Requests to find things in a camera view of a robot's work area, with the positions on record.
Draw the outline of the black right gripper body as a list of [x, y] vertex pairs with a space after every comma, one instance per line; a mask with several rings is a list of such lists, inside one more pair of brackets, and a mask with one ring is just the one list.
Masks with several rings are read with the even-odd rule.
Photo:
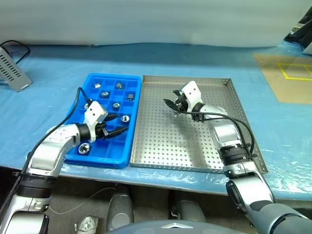
[[187, 98], [184, 94], [176, 94], [177, 99], [175, 101], [175, 105], [180, 113], [186, 112], [188, 110]]

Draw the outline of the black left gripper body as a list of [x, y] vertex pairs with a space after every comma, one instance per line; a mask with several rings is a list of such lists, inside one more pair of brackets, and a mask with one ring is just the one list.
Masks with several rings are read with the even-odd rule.
[[109, 133], [108, 133], [108, 130], [106, 129], [106, 122], [105, 121], [98, 123], [95, 126], [95, 133], [96, 133], [96, 139], [105, 140], [108, 138]]

